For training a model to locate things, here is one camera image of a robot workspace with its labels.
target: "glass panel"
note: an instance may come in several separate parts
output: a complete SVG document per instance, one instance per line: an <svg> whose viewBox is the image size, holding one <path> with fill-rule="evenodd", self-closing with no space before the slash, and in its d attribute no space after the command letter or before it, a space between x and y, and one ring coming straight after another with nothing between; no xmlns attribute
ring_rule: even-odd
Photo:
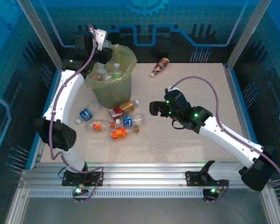
<svg viewBox="0 0 280 224"><path fill-rule="evenodd" d="M234 66L257 142L278 151L280 167L280 1L272 0ZM280 197L280 186L276 186Z"/></svg>
<svg viewBox="0 0 280 224"><path fill-rule="evenodd" d="M61 58L87 24L108 31L138 62L227 62L257 0L32 0ZM56 36L52 22L60 36Z"/></svg>
<svg viewBox="0 0 280 224"><path fill-rule="evenodd" d="M0 223L35 138L55 67L15 0L0 0Z"/></svg>

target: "green trash bin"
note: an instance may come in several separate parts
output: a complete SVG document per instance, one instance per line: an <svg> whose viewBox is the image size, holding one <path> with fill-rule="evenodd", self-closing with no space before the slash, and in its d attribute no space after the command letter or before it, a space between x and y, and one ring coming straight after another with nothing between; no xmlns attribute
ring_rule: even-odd
<svg viewBox="0 0 280 224"><path fill-rule="evenodd" d="M131 98L132 92L132 71L136 66L137 59L135 54L126 46L119 44L111 45L113 49L111 60L106 65L106 71L113 71L114 63L119 63L122 71L122 77L111 81L96 81L91 79L97 72L97 64L94 65L85 80L88 87L92 88L99 103L107 108L113 108Z"/></svg>

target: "gear logo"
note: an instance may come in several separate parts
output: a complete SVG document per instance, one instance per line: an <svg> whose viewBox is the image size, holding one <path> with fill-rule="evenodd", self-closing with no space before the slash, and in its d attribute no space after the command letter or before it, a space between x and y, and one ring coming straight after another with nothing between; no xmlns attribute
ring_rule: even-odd
<svg viewBox="0 0 280 224"><path fill-rule="evenodd" d="M166 3L169 3L169 0L123 0L126 9L143 16L159 13L159 9L164 9Z"/></svg>
<svg viewBox="0 0 280 224"><path fill-rule="evenodd" d="M18 14L16 0L0 0L0 14L9 23L15 20Z"/></svg>

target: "green led light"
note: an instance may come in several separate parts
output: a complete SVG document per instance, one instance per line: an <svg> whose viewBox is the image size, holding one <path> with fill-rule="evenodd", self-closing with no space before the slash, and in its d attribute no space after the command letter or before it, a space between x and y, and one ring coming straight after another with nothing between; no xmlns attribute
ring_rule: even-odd
<svg viewBox="0 0 280 224"><path fill-rule="evenodd" d="M76 193L77 194L80 194L82 192L82 189L81 188L76 188Z"/></svg>

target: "tan tabletop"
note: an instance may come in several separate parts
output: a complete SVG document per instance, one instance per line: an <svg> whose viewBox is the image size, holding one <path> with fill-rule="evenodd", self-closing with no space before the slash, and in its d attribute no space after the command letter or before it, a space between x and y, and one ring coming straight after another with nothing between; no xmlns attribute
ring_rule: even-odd
<svg viewBox="0 0 280 224"><path fill-rule="evenodd" d="M145 114L145 124L140 132L125 139L112 140L110 132L94 133L77 125L76 118L81 109L95 100L93 91L81 86L70 112L69 126L76 130L76 145L87 162L205 162L238 161L222 147L193 131L175 130L170 118L151 116L149 103L163 101L164 89L186 76L200 76L210 81L219 97L221 122L242 135L238 115L231 97L225 72L220 63L171 63L162 73L151 79L148 74L154 63L139 63L132 74L132 97L140 105L133 114ZM186 80L177 86L192 106L200 105L215 115L215 97L211 88L200 80ZM112 121L107 109L94 116L95 119ZM41 162L53 162L49 147L43 150Z"/></svg>

